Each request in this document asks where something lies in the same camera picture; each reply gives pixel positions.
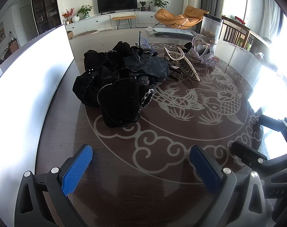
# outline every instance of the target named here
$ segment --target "metal screw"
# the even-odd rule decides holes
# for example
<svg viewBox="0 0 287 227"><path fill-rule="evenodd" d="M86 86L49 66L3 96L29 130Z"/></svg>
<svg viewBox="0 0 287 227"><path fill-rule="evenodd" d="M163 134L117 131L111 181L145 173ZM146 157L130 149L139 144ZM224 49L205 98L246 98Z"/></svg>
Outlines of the metal screw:
<svg viewBox="0 0 287 227"><path fill-rule="evenodd" d="M54 168L52 168L51 172L52 173L57 173L57 172L59 172L59 168L58 167L54 167Z"/></svg>
<svg viewBox="0 0 287 227"><path fill-rule="evenodd" d="M223 172L225 174L230 174L231 173L231 170L229 168L223 168Z"/></svg>
<svg viewBox="0 0 287 227"><path fill-rule="evenodd" d="M25 177L28 177L28 176L31 175L31 173L30 173L29 171L27 171L27 172L25 172L23 175L24 175Z"/></svg>
<svg viewBox="0 0 287 227"><path fill-rule="evenodd" d="M251 176L252 176L252 177L258 177L258 173L255 172L255 171L252 171L252 172L251 172Z"/></svg>

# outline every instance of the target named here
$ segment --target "clear plastic container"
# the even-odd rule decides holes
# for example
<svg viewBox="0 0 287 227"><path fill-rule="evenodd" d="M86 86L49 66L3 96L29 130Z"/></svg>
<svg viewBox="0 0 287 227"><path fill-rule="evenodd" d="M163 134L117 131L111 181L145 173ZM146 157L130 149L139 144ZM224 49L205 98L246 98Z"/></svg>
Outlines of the clear plastic container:
<svg viewBox="0 0 287 227"><path fill-rule="evenodd" d="M223 19L217 18L210 14L203 14L200 34L204 35L205 41L212 44L217 44L222 28Z"/></svg>

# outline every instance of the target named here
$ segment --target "orange lounge chair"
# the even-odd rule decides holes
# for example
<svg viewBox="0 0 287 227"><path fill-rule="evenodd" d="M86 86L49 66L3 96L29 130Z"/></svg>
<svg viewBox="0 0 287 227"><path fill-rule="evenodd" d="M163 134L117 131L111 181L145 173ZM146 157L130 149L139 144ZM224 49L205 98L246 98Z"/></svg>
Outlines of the orange lounge chair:
<svg viewBox="0 0 287 227"><path fill-rule="evenodd" d="M158 24L164 24L172 29L188 29L202 21L203 14L209 13L205 10L187 6L184 15L174 15L164 8L160 9L155 15Z"/></svg>

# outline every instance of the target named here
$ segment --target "white cabinet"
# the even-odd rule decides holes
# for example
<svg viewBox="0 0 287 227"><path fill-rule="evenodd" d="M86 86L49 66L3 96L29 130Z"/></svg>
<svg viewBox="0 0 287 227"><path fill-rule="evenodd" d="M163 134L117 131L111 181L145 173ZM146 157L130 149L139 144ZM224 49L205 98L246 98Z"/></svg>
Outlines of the white cabinet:
<svg viewBox="0 0 287 227"><path fill-rule="evenodd" d="M115 13L109 15L101 15L96 17L91 17L88 19L80 20L78 22L74 22L70 25L66 25L67 31L72 31L74 35L91 31L91 30L103 30L103 28L116 28L116 21L112 20L114 17L123 17L135 15L136 19L132 19L132 25L140 25L140 26L148 26L155 25L158 21L154 18L155 12L127 12L127 13ZM129 22L127 19L123 19L120 21L120 25L122 28L129 28Z"/></svg>
<svg viewBox="0 0 287 227"><path fill-rule="evenodd" d="M158 21L154 17L155 13L141 12L138 13L138 24L157 24Z"/></svg>
<svg viewBox="0 0 287 227"><path fill-rule="evenodd" d="M70 25L66 25L66 30L72 31L74 35L87 31L85 27L85 21L79 21L79 22L72 23Z"/></svg>
<svg viewBox="0 0 287 227"><path fill-rule="evenodd" d="M85 22L85 27L87 31L112 26L109 15L86 19L84 22Z"/></svg>

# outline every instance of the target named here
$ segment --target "potted plant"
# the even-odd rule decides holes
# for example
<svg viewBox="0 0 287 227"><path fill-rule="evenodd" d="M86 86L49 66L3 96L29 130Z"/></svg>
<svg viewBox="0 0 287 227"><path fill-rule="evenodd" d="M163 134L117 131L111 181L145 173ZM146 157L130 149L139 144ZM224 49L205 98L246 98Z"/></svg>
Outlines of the potted plant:
<svg viewBox="0 0 287 227"><path fill-rule="evenodd" d="M154 4L155 12L157 12L159 9L167 7L169 2L166 0L150 0L150 4Z"/></svg>
<svg viewBox="0 0 287 227"><path fill-rule="evenodd" d="M77 14L82 14L83 18L89 18L90 14L89 12L91 12L93 6L91 5L82 5L81 8L78 10Z"/></svg>
<svg viewBox="0 0 287 227"><path fill-rule="evenodd" d="M140 8L140 11L145 11L145 5L146 5L146 2L144 2L144 1L141 1L141 2L139 2L140 4L141 4L141 8Z"/></svg>
<svg viewBox="0 0 287 227"><path fill-rule="evenodd" d="M70 11L66 10L65 13L62 13L62 16L66 19L67 25L70 24L73 13L74 13L74 8L71 8Z"/></svg>

